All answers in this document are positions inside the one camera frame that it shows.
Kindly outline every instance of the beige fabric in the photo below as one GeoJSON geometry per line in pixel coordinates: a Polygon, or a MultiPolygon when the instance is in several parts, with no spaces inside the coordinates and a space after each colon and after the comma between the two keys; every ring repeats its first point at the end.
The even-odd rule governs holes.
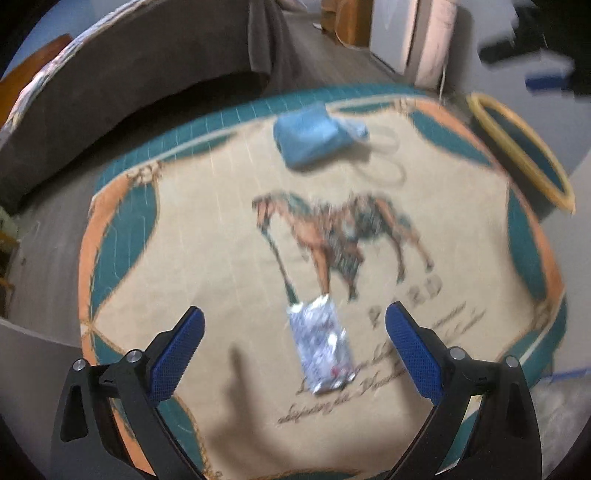
{"type": "MultiPolygon", "coordinates": [[[[317,168],[285,168],[274,118],[246,124],[210,153],[161,167],[158,223],[142,257],[105,302],[95,328],[123,351],[146,346],[191,304],[206,334],[177,389],[196,419],[207,459],[240,480],[301,469],[389,469],[424,422],[419,397],[391,350],[383,312],[401,300],[423,326],[475,358],[495,360],[528,331],[534,303],[509,256],[508,184],[500,174],[426,141],[393,109],[358,115],[371,150],[355,146],[317,168]],[[434,261],[402,246],[406,279],[386,237],[361,242],[359,298],[342,279],[332,295],[357,379],[342,393],[298,393],[302,374],[277,262],[251,202],[284,190],[341,205],[380,193],[410,218],[434,261]]],[[[320,294],[314,264],[277,215],[269,230],[298,295],[320,294]]]]}

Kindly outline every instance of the wooden floor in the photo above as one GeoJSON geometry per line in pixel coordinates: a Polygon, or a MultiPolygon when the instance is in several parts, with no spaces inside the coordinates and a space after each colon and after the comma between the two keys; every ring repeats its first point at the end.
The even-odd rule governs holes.
{"type": "MultiPolygon", "coordinates": [[[[301,89],[396,80],[369,52],[336,44],[309,15],[287,14],[304,74],[301,89]]],[[[5,316],[15,324],[69,345],[80,344],[77,276],[80,243],[98,176],[111,160],[199,115],[257,98],[258,79],[235,76],[207,82],[161,100],[123,121],[73,166],[31,193],[20,215],[21,246],[9,279],[16,289],[5,316]]]]}

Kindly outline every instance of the yellow hoop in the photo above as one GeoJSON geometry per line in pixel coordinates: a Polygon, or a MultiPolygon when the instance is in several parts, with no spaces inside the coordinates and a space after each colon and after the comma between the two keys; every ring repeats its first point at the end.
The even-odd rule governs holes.
{"type": "Polygon", "coordinates": [[[467,102],[474,117],[478,120],[486,133],[505,151],[507,156],[528,177],[530,182],[552,204],[561,210],[574,213],[574,191],[566,172],[558,161],[558,158],[550,150],[550,147],[525,121],[509,107],[484,93],[472,93],[468,95],[467,102]],[[558,180],[563,187],[563,192],[546,176],[534,160],[513,140],[485,108],[492,108],[503,115],[513,125],[519,128],[524,135],[544,154],[552,169],[556,172],[558,180]]]}

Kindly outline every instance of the gray wall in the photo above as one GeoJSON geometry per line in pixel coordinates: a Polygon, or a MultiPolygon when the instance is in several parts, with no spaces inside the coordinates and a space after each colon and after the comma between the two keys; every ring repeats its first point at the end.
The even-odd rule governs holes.
{"type": "Polygon", "coordinates": [[[49,478],[51,432],[66,375],[80,348],[0,318],[0,414],[31,462],[49,478]]]}
{"type": "Polygon", "coordinates": [[[554,211],[542,227],[566,284],[568,328],[554,354],[554,369],[591,368],[591,151],[570,177],[577,196],[574,216],[554,211]]]}
{"type": "Polygon", "coordinates": [[[478,58],[478,45],[512,32],[511,22],[516,18],[512,2],[459,0],[459,5],[450,46],[448,85],[463,93],[487,93],[509,106],[539,133],[570,174],[591,147],[591,100],[574,100],[561,93],[534,96],[525,88],[527,74],[565,70],[570,62],[543,54],[486,67],[478,58]]]}
{"type": "Polygon", "coordinates": [[[66,33],[76,38],[88,27],[126,2],[127,0],[60,0],[31,30],[8,64],[4,75],[54,38],[66,33]]]}

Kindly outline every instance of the blue object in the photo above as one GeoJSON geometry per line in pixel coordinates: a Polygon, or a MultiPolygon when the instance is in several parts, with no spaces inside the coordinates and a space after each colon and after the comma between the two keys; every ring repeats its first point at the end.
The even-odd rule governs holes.
{"type": "Polygon", "coordinates": [[[540,380],[550,380],[550,382],[571,380],[573,378],[582,378],[591,375],[591,368],[582,368],[580,370],[571,370],[559,374],[544,375],[540,380]]]}
{"type": "Polygon", "coordinates": [[[203,312],[195,308],[171,338],[150,372],[150,394],[157,404],[173,396],[178,382],[205,333],[203,312]]]}
{"type": "Polygon", "coordinates": [[[443,398],[441,368],[395,304],[386,310],[386,331],[418,392],[436,406],[443,398]]]}
{"type": "Polygon", "coordinates": [[[569,76],[564,76],[561,73],[552,73],[526,78],[525,87],[530,92],[538,92],[540,90],[567,90],[569,81],[569,76]]]}
{"type": "Polygon", "coordinates": [[[315,103],[281,115],[273,137],[289,168],[302,167],[369,137],[367,126],[358,120],[332,118],[326,105],[315,103]]]}

